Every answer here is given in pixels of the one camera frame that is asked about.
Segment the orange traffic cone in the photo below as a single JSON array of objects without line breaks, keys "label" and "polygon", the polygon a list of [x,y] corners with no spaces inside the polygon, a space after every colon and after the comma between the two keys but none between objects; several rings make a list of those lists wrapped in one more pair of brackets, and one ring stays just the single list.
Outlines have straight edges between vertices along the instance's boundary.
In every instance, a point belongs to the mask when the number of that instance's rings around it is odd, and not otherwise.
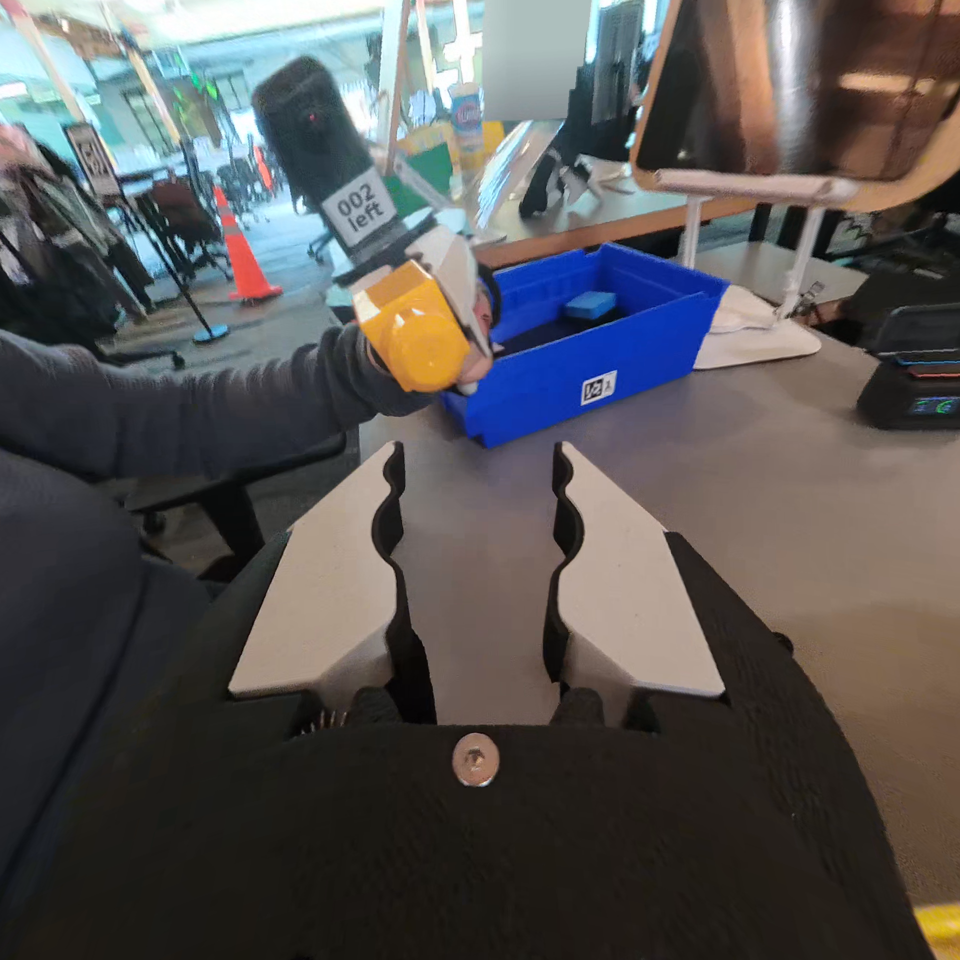
[{"label": "orange traffic cone", "polygon": [[214,185],[213,195],[235,284],[231,299],[252,306],[281,297],[283,288],[267,279],[219,184]]}]

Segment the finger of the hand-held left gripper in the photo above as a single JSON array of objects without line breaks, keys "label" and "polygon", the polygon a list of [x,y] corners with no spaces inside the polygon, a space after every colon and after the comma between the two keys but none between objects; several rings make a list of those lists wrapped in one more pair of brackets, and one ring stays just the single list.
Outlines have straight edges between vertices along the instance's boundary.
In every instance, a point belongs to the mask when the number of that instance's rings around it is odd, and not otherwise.
[{"label": "finger of the hand-held left gripper", "polygon": [[381,266],[351,284],[351,300],[359,322],[366,322],[407,298],[421,285],[421,265],[406,260],[398,267]]},{"label": "finger of the hand-held left gripper", "polygon": [[466,338],[481,354],[493,358],[489,334],[474,313],[479,271],[468,240],[437,223],[409,243],[409,259],[437,282]]}]

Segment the black office chair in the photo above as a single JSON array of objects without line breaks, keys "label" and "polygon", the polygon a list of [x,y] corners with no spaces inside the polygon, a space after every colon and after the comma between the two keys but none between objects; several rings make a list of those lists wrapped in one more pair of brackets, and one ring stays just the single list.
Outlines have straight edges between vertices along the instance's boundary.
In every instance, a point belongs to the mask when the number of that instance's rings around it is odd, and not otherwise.
[{"label": "black office chair", "polygon": [[358,441],[359,430],[353,428],[304,452],[214,478],[183,476],[138,479],[132,482],[128,491],[118,492],[117,498],[120,505],[137,518],[141,543],[155,557],[161,557],[162,554],[154,548],[152,539],[165,531],[166,515],[176,509],[198,507],[227,549],[227,555],[220,565],[229,572],[238,572],[266,544],[249,493],[250,487],[318,464],[342,461]]}]

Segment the small marker sign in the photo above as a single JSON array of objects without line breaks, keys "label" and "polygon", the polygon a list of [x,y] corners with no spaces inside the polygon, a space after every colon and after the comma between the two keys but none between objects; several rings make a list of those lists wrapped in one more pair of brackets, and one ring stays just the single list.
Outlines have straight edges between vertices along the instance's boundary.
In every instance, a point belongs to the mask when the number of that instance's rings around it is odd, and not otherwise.
[{"label": "small marker sign", "polygon": [[97,129],[87,122],[74,122],[64,126],[63,132],[92,193],[99,199],[122,198],[114,163]]}]

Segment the green plastic bin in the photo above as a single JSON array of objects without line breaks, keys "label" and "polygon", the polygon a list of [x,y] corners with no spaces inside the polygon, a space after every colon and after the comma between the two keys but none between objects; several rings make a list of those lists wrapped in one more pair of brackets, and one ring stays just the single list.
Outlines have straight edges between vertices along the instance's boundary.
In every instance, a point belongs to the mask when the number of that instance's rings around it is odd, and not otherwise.
[{"label": "green plastic bin", "polygon": [[408,153],[397,149],[392,173],[384,179],[390,199],[400,218],[427,208],[440,211],[455,207],[450,198],[453,164],[446,142],[427,150]]}]

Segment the person's left hand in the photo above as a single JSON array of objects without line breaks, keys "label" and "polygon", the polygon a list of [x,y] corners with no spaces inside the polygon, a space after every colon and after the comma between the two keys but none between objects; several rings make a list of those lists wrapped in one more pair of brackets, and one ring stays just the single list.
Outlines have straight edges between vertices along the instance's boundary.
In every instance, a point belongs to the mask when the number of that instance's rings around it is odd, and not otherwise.
[{"label": "person's left hand", "polygon": [[474,301],[474,316],[486,336],[490,336],[501,318],[502,293],[495,276],[489,266],[477,265],[476,294]]}]

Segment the white mirror stand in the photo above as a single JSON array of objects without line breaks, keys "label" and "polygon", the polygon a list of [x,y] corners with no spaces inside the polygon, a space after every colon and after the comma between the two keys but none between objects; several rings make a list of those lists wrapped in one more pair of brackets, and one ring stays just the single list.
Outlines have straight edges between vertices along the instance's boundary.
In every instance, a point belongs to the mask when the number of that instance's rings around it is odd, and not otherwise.
[{"label": "white mirror stand", "polygon": [[740,197],[763,203],[790,201],[808,211],[783,298],[772,307],[744,287],[726,288],[703,338],[695,371],[709,371],[811,356],[819,339],[792,316],[801,301],[803,281],[827,210],[843,210],[858,194],[859,184],[837,175],[720,174],[704,170],[659,169],[653,174],[661,191],[683,195],[686,213],[679,263],[693,270],[698,250],[702,208],[716,197]]}]

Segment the yellow plastic bin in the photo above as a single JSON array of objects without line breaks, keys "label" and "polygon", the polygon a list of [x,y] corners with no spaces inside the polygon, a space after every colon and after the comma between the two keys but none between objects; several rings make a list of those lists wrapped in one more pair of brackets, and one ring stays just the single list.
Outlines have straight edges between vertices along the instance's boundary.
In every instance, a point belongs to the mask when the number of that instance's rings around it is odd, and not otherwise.
[{"label": "yellow plastic bin", "polygon": [[921,906],[914,914],[934,957],[959,959],[959,902]]}]

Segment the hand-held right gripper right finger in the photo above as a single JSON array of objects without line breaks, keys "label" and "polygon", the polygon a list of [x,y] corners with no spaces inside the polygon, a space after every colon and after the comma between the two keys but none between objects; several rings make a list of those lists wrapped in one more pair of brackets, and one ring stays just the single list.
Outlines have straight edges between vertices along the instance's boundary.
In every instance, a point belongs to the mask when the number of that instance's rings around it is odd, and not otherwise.
[{"label": "hand-held right gripper right finger", "polygon": [[549,680],[593,690],[607,724],[642,697],[721,701],[726,686],[666,527],[571,442],[555,444],[550,575],[542,637]]}]

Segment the orange yellow block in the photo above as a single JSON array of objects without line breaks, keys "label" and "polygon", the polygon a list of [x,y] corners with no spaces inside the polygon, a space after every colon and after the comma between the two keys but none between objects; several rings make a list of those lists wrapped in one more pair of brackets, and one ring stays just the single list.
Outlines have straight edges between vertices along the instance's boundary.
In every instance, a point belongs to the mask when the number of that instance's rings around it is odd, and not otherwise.
[{"label": "orange yellow block", "polygon": [[411,294],[367,321],[356,321],[406,392],[434,394],[453,387],[471,351],[437,282],[422,267],[420,285]]}]

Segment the black charger with display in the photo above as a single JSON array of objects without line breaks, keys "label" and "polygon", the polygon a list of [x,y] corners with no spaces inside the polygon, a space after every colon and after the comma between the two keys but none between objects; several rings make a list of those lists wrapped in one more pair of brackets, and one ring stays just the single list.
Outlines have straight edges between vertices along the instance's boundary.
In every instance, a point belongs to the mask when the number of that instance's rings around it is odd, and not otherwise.
[{"label": "black charger with display", "polygon": [[868,426],[959,430],[959,304],[902,306],[871,343],[877,365],[856,402]]}]

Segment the blue plastic bin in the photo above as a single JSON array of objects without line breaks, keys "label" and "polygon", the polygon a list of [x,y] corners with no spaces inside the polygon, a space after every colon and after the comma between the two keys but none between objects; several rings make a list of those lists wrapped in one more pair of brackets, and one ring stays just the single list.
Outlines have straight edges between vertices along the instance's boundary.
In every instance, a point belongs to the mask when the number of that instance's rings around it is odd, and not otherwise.
[{"label": "blue plastic bin", "polygon": [[[605,244],[498,270],[502,346],[470,395],[438,403],[485,449],[601,409],[692,373],[730,283],[639,250]],[[563,316],[587,291],[615,294],[605,317]]]}]

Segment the coat rack with coats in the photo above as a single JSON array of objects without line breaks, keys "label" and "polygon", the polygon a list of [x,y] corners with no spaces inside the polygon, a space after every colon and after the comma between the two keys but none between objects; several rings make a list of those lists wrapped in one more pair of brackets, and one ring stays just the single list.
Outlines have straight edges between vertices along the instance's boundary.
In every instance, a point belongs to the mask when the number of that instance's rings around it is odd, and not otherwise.
[{"label": "coat rack with coats", "polygon": [[88,346],[145,323],[153,277],[71,168],[18,125],[1,127],[2,329]]}]

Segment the clipboard on white stand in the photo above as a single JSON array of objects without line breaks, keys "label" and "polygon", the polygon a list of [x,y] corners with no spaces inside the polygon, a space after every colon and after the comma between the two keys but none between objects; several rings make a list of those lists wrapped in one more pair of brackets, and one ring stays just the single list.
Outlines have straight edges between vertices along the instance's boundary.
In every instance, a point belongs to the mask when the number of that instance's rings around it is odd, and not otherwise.
[{"label": "clipboard on white stand", "polygon": [[872,212],[959,167],[957,1],[681,1],[630,165],[645,190]]}]

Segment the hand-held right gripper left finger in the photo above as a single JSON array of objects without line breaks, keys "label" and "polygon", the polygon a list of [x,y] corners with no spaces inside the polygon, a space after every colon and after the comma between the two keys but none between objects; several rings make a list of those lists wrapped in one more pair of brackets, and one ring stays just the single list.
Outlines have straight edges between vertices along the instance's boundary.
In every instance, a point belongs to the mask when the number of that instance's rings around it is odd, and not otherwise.
[{"label": "hand-held right gripper left finger", "polygon": [[404,721],[433,721],[426,649],[393,554],[404,535],[405,456],[389,441],[290,529],[227,690],[301,694],[319,721],[383,689]]}]

